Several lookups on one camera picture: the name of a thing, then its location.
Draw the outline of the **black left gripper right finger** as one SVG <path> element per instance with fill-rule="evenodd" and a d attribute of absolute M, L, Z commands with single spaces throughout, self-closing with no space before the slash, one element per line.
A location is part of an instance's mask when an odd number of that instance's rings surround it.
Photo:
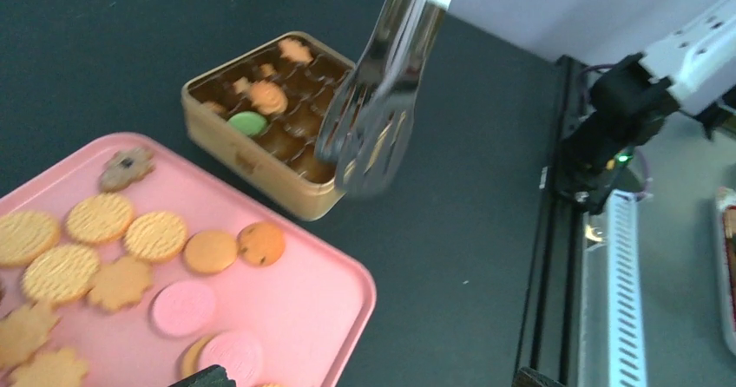
<path fill-rule="evenodd" d="M 529 367 L 519 368 L 512 380 L 512 387 L 565 387 L 564 384 Z"/>

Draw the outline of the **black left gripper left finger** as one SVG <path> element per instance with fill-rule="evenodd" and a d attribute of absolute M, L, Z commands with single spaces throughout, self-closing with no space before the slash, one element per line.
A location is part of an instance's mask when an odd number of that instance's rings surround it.
<path fill-rule="evenodd" d="M 170 384 L 169 387 L 235 387 L 224 367 L 214 364 L 195 372 L 193 375 Z"/>

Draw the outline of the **metal tongs white handles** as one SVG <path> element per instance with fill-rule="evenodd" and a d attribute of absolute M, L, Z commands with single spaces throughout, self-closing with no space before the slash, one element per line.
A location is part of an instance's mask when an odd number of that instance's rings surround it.
<path fill-rule="evenodd" d="M 411 138 L 415 105 L 437 33 L 451 0 L 384 0 L 355 68 L 336 89 L 314 153 L 335 167 L 348 196 L 383 192 Z"/>

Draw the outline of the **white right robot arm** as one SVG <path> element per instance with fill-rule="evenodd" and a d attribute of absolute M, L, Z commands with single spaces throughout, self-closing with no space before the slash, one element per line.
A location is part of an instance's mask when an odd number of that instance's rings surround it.
<path fill-rule="evenodd" d="M 717 1 L 617 63 L 561 58 L 559 140 L 549 175 L 555 193 L 601 212 L 635 149 L 734 59 L 735 0 Z"/>

